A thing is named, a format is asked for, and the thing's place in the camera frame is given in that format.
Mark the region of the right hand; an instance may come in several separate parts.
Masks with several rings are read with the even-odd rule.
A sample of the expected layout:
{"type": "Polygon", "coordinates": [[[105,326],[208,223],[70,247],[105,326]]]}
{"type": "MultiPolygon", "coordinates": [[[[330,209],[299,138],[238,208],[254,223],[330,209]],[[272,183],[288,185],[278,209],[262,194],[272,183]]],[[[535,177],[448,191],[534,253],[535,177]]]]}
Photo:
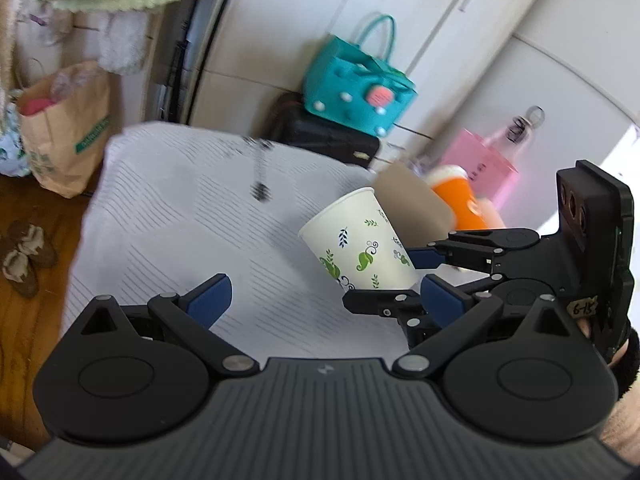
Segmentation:
{"type": "Polygon", "coordinates": [[[604,425],[601,441],[623,460],[639,465],[639,336],[627,322],[627,339],[608,363],[617,382],[618,400],[604,425]]]}

